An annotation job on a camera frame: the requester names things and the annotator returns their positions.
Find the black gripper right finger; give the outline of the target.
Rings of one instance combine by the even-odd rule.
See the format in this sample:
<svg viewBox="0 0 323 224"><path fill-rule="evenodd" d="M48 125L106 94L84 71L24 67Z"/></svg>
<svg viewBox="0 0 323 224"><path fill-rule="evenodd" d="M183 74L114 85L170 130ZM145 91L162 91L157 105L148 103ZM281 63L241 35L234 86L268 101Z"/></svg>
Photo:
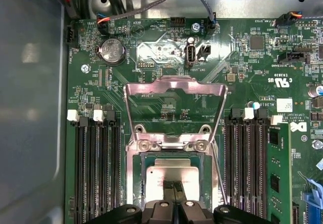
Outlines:
<svg viewBox="0 0 323 224"><path fill-rule="evenodd" d="M175 181L176 201L184 223L270 223L270 221L231 205L219 205L213 211L203 208L198 201L188 200L182 182Z"/></svg>

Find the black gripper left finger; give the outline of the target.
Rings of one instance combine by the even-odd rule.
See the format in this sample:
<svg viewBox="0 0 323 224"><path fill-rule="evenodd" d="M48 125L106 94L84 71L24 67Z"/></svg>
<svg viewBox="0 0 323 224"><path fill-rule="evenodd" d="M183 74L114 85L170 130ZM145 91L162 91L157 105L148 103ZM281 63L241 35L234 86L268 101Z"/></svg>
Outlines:
<svg viewBox="0 0 323 224"><path fill-rule="evenodd" d="M164 199L150 201L145 208L125 204L106 212L87 223L173 223L175 182L163 182Z"/></svg>

